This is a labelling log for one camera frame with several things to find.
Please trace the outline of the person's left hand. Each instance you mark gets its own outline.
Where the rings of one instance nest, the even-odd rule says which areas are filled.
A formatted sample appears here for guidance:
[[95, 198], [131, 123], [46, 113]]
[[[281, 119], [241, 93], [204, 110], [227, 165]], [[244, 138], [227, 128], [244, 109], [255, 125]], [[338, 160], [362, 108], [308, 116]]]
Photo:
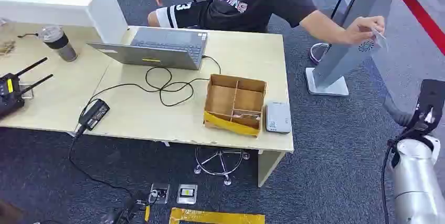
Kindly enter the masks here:
[[358, 17], [342, 33], [339, 41], [344, 44], [359, 44], [374, 37], [373, 31], [383, 33], [385, 18], [383, 16]]

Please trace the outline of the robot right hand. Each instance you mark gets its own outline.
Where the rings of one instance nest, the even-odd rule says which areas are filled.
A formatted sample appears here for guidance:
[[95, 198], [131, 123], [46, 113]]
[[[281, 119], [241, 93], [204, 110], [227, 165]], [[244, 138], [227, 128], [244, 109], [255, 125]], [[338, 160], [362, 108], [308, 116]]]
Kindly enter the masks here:
[[391, 118], [407, 131], [422, 135], [431, 133], [439, 125], [444, 108], [444, 81], [424, 79], [413, 113], [400, 110], [390, 96], [383, 103]]

